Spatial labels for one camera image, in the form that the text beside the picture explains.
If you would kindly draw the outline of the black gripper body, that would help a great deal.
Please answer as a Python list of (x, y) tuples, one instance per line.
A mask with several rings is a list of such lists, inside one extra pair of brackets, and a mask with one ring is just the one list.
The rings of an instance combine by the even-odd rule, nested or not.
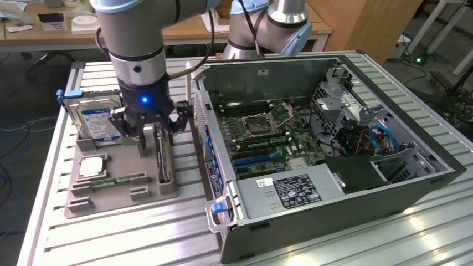
[(168, 78), (160, 78), (149, 85), (126, 84), (118, 79), (125, 106), (125, 121), (132, 127), (142, 128), (144, 124), (158, 123), (172, 130), (169, 115), (174, 110), (169, 95)]

